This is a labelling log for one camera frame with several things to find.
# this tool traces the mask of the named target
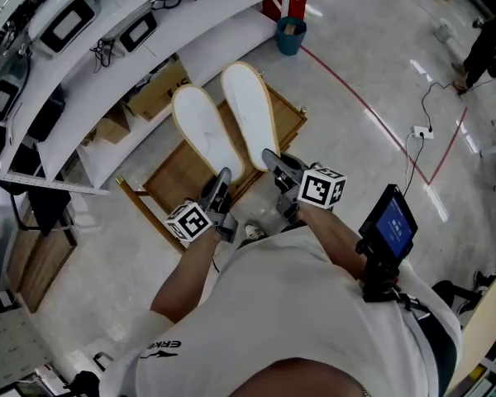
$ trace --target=wooden frame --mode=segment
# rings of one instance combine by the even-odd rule
[[[167,227],[165,227],[164,224],[147,207],[147,205],[141,201],[141,197],[148,197],[151,195],[146,191],[134,191],[121,176],[117,176],[116,181],[122,188],[123,193],[128,196],[128,198],[136,205],[143,216],[145,216],[147,220],[152,223],[152,226],[155,227],[156,230],[164,236],[168,243],[173,246],[180,254],[184,253],[185,247],[182,245],[182,243],[169,232]]]
[[[290,111],[296,114],[299,118],[299,121],[295,127],[293,127],[290,132],[279,141],[279,147],[282,151],[285,151],[289,148],[292,140],[298,135],[298,131],[301,126],[307,121],[307,117],[305,116],[307,112],[307,108],[302,107],[300,110],[297,110],[292,104],[290,104],[287,100],[285,100],[279,93],[273,90],[268,84],[266,85],[269,92],[276,97],[281,103],[284,104]],[[226,100],[223,101],[219,107],[223,104],[227,104]],[[143,188],[145,191],[134,191],[131,186],[121,177],[118,176],[116,178],[117,183],[122,188],[123,192],[131,199],[131,201],[136,205],[138,210],[147,218],[147,220],[156,228],[156,230],[164,236],[164,238],[173,246],[180,254],[184,253],[185,246],[167,229],[167,227],[153,214],[153,212],[146,206],[146,204],[141,200],[143,197],[151,197],[165,213],[171,213],[174,209],[172,203],[169,203],[166,199],[159,196],[154,192],[154,189],[151,185],[153,179],[162,171],[162,169],[169,163],[169,161],[175,157],[185,146],[187,143],[183,141],[180,143],[174,151],[172,151],[169,156],[164,160],[164,162],[155,170],[155,172],[150,176],[150,178],[144,183]],[[265,172],[254,170],[252,171],[247,178],[242,181],[241,187],[235,190],[235,193],[232,195],[231,204],[235,204],[242,195],[250,186],[261,178]]]

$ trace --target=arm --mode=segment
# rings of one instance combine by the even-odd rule
[[[367,259],[355,251],[360,239],[337,215],[303,202],[299,202],[298,215],[311,228],[333,265],[347,270],[356,280],[364,280]]]
[[[192,242],[178,266],[162,284],[150,310],[177,323],[198,306],[209,266],[221,240],[214,227]]]

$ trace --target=blue screen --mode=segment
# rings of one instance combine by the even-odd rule
[[[377,229],[396,257],[400,256],[404,246],[412,237],[412,230],[395,198],[392,198],[377,222]]]

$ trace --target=red box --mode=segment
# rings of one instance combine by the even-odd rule
[[[305,6],[307,0],[290,0],[289,16],[303,19],[305,17]],[[272,0],[263,0],[263,13],[274,21],[281,19],[281,9]]]

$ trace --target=white t-shirt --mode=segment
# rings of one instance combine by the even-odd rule
[[[459,362],[450,308],[407,262],[398,283],[439,319]],[[373,397],[427,397],[425,362],[401,311],[395,302],[365,303],[310,229],[285,232],[234,253],[210,297],[176,325],[153,312],[137,318],[101,397],[227,397],[290,358],[334,366]]]

